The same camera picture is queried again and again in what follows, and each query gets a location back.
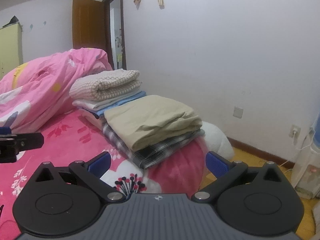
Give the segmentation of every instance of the doorway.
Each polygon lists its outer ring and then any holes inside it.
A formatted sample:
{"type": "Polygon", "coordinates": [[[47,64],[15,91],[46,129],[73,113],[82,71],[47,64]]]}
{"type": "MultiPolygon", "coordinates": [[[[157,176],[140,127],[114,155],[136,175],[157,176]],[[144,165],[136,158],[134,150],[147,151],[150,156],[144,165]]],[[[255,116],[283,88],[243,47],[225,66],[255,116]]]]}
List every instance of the doorway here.
{"type": "Polygon", "coordinates": [[[72,39],[74,49],[103,49],[114,70],[127,69],[123,0],[73,0],[72,39]]]}
{"type": "Polygon", "coordinates": [[[106,52],[113,69],[127,69],[124,46],[123,0],[103,0],[106,52]]]}

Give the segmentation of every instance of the pink quilt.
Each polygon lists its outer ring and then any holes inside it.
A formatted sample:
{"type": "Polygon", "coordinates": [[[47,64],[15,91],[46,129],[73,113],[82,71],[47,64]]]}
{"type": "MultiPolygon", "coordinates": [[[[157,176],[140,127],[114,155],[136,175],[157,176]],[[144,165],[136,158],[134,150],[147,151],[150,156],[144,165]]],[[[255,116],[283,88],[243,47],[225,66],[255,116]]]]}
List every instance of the pink quilt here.
{"type": "Polygon", "coordinates": [[[52,118],[42,127],[44,145],[41,149],[20,152],[16,163],[0,164],[0,239],[13,240],[20,231],[12,215],[12,205],[24,185],[41,162],[51,161],[55,166],[67,166],[75,160],[88,161],[103,151],[112,157],[111,168],[102,180],[113,187],[135,177],[134,188],[143,193],[187,193],[199,188],[207,152],[202,138],[193,140],[162,163],[148,170],[140,170],[126,156],[110,145],[102,132],[81,116],[79,110],[52,118]]]}
{"type": "Polygon", "coordinates": [[[76,79],[112,70],[102,49],[71,49],[24,63],[0,81],[0,126],[35,132],[51,117],[73,108],[76,79]]]}

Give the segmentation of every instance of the circular black cover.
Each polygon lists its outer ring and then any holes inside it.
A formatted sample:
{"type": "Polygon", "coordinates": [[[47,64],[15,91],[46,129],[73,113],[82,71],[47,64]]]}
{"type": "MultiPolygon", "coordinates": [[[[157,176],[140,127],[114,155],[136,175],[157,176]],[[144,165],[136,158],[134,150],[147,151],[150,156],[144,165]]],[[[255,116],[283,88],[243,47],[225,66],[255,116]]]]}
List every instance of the circular black cover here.
{"type": "Polygon", "coordinates": [[[81,186],[64,183],[57,187],[50,182],[36,182],[39,187],[22,191],[24,196],[15,201],[13,214],[20,228],[52,237],[70,235],[90,225],[100,210],[96,194],[81,186]]]}
{"type": "Polygon", "coordinates": [[[230,226],[256,236],[278,236],[296,230],[303,207],[292,187],[264,181],[232,187],[217,201],[217,212],[230,226]]]}

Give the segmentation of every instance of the door frame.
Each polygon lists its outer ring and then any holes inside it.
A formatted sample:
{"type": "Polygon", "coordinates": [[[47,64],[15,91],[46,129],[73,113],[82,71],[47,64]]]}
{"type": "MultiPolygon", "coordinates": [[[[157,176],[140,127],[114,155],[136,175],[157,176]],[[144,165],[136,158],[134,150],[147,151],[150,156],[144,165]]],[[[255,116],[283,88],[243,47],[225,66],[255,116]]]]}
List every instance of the door frame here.
{"type": "MultiPolygon", "coordinates": [[[[111,49],[111,33],[110,33],[110,3],[113,0],[102,0],[104,4],[104,15],[105,15],[105,35],[106,35],[106,52],[108,54],[108,61],[113,69],[112,49],[111,49]]],[[[125,44],[124,44],[124,17],[123,17],[123,0],[120,0],[120,11],[121,11],[121,39],[122,39],[122,68],[127,69],[126,57],[125,57],[125,44]]]]}

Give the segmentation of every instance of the yellow cabinet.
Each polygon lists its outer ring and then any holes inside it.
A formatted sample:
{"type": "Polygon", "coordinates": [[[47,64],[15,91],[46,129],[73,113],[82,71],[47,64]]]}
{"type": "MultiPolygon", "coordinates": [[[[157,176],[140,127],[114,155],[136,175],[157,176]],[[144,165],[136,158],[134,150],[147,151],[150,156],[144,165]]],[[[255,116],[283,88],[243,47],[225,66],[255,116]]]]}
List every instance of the yellow cabinet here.
{"type": "Polygon", "coordinates": [[[0,79],[23,63],[21,36],[20,23],[0,29],[0,79]]]}

